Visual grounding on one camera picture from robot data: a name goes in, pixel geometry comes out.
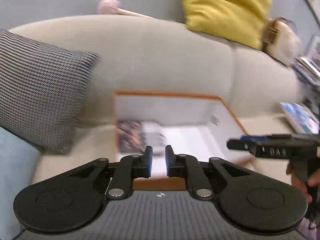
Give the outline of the person's right hand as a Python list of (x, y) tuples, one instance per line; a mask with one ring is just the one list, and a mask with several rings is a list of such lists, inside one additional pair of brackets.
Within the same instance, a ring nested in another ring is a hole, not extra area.
[(304, 183), (297, 176), (294, 166), (291, 163), (288, 163), (286, 174), (291, 176), (291, 185), (299, 189), (299, 191), (304, 195), (308, 203), (312, 202), (312, 196), (308, 193), (307, 186), (316, 187), (319, 186), (320, 182), (320, 174), (319, 168), (317, 171), (313, 172), (313, 174), (308, 178), (307, 183)]

